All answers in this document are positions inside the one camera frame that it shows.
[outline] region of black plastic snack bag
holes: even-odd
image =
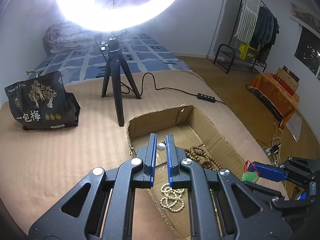
[[[20,81],[5,88],[10,111],[24,130],[78,125],[80,106],[64,89],[60,71]]]

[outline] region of open cardboard box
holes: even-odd
[[[143,114],[130,120],[127,137],[132,157],[135,157],[139,147],[148,144],[150,133],[157,134],[158,143],[164,141],[167,134],[173,134],[177,147],[203,146],[209,156],[241,179],[244,160],[200,109],[194,106],[178,106]],[[149,193],[176,235],[182,239],[190,239],[187,191],[182,195],[185,207],[180,212],[171,212],[160,205],[160,199],[164,197],[160,187],[168,182],[166,160],[166,151],[157,151],[155,182]]]

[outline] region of glowing ring light tube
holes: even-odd
[[[93,0],[57,0],[57,3],[66,19],[90,30],[113,32],[152,19],[174,1],[151,0],[143,5],[117,9],[103,8]]]

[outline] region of orange cloth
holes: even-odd
[[[298,107],[300,97],[290,93],[273,78],[272,73],[260,73],[249,85],[249,88],[258,89],[278,112],[284,117],[280,124],[280,130],[289,121]]]

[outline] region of white ball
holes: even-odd
[[[160,152],[163,152],[165,150],[165,144],[164,143],[158,143],[157,150]]]

